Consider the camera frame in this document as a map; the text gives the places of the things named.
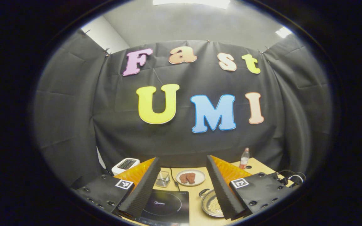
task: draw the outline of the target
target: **plastic bottle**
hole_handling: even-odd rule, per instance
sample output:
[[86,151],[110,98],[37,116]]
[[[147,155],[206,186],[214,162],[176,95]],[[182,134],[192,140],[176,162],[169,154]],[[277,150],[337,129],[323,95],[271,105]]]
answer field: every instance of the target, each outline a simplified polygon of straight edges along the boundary
[[248,164],[248,160],[250,159],[250,149],[249,148],[245,148],[243,155],[241,156],[241,161],[240,161],[240,169],[245,169],[247,167]]

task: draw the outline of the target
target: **ceiling light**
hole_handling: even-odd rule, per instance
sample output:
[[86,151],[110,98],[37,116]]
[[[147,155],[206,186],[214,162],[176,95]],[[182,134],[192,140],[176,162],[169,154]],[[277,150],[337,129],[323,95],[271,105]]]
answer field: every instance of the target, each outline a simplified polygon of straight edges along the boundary
[[276,31],[276,34],[278,34],[280,37],[285,38],[287,37],[289,34],[291,34],[291,31],[288,30],[286,27],[282,27],[280,28],[280,30]]
[[171,3],[194,3],[226,9],[230,0],[153,0],[154,6]]

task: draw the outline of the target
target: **yellow letter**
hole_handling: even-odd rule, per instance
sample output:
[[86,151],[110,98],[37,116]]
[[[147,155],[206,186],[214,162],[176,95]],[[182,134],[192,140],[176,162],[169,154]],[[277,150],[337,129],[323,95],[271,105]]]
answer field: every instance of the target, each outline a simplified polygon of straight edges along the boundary
[[156,91],[154,86],[145,86],[137,89],[139,96],[139,117],[149,124],[163,124],[175,116],[175,92],[180,89],[177,84],[167,84],[161,87],[166,93],[166,108],[162,113],[155,113],[152,108],[153,93]]
[[251,108],[251,118],[250,124],[259,124],[263,122],[265,119],[261,115],[261,106],[259,104],[259,93],[247,93],[245,97],[250,101]]
[[177,63],[191,63],[194,62],[198,57],[194,55],[194,50],[189,46],[181,46],[170,51],[172,54],[168,61],[172,64]]
[[237,70],[237,65],[233,62],[234,58],[230,54],[219,53],[217,58],[220,60],[219,65],[223,70],[231,72]]
[[253,58],[251,56],[251,54],[244,55],[241,58],[245,60],[245,63],[247,64],[247,68],[248,68],[248,70],[250,70],[250,72],[252,72],[252,73],[261,72],[261,70],[259,68],[255,67],[255,63],[258,63],[258,60]]

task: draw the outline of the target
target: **induction cooktop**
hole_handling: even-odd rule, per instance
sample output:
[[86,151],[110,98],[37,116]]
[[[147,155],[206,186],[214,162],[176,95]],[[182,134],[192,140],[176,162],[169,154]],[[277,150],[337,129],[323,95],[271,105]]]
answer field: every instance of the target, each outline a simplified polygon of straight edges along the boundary
[[154,189],[138,222],[152,226],[188,226],[189,193]]

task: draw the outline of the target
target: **ceiling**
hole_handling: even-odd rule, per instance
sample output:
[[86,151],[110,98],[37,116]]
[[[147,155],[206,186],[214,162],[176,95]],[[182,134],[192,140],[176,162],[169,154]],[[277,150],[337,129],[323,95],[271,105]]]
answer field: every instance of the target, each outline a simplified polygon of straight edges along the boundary
[[133,0],[103,15],[130,47],[169,40],[210,40],[264,51],[283,27],[252,5],[231,0],[227,9],[201,4]]

